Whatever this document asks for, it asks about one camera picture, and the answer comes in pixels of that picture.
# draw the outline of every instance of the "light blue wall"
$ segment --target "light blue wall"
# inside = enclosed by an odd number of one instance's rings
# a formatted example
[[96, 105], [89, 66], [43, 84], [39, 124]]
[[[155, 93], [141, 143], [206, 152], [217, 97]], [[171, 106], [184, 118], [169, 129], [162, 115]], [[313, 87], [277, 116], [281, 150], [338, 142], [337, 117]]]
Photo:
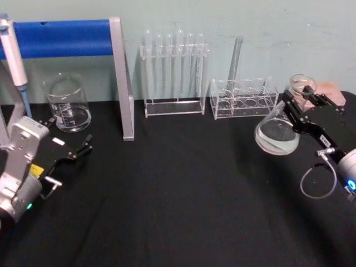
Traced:
[[[209, 79], [227, 79], [235, 36], [243, 35], [240, 77], [271, 75], [281, 91], [291, 75], [304, 73], [356, 93], [355, 8], [353, 0], [2, 0], [0, 6], [15, 21], [121, 17], [136, 98], [142, 34], [179, 28], [205, 34]], [[28, 60], [30, 101], [44, 101], [41, 80], [56, 70], [81, 73], [91, 101], [115, 98], [112, 66], [111, 57]]]

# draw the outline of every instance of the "blue bar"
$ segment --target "blue bar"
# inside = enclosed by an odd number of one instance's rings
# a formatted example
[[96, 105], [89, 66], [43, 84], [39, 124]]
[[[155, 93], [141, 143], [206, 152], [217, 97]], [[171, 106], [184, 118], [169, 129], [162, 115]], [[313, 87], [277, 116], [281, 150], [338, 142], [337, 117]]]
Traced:
[[14, 27], [22, 58], [112, 55], [108, 19], [19, 22]]

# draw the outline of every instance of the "small beaker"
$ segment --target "small beaker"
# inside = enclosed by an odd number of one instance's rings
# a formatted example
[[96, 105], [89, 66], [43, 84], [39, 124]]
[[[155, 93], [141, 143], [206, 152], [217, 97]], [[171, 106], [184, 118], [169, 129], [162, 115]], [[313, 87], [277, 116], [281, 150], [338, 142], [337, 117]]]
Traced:
[[42, 85], [61, 131], [78, 132], [90, 124], [91, 114], [79, 75], [58, 73]]
[[[307, 102], [304, 97], [313, 94], [317, 84], [312, 78], [301, 74], [292, 76], [289, 82], [290, 87], [286, 90], [293, 94], [296, 103], [303, 111]], [[303, 92], [305, 86], [310, 86], [311, 90]], [[299, 144], [299, 134], [293, 131], [293, 124], [284, 113], [284, 107], [284, 101], [280, 101], [255, 129], [257, 144], [264, 151], [278, 156], [292, 153]]]

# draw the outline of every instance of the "clear acrylic rack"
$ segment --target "clear acrylic rack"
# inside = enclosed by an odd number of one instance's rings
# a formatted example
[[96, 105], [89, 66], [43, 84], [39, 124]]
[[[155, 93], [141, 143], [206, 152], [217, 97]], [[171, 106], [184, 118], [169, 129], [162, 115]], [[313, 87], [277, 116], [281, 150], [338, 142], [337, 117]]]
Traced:
[[210, 83], [214, 119], [265, 116], [276, 105], [278, 91], [270, 77]]
[[140, 47], [145, 116], [205, 112], [209, 49], [204, 35], [145, 34]]

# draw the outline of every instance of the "black tablecloth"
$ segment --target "black tablecloth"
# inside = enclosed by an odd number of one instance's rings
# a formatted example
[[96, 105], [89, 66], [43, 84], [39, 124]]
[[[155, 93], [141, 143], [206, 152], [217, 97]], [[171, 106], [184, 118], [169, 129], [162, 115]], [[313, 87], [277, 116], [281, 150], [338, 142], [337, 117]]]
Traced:
[[[356, 130], [356, 96], [344, 95]], [[321, 201], [299, 190], [317, 162], [310, 137], [272, 156], [254, 140], [261, 117], [146, 119], [136, 102], [135, 141], [123, 142], [117, 102], [90, 110], [84, 131], [51, 130], [72, 145], [93, 134], [93, 152], [53, 174], [64, 186], [1, 240], [3, 266], [355, 266], [356, 204], [340, 185]], [[36, 119], [48, 112], [33, 106]]]

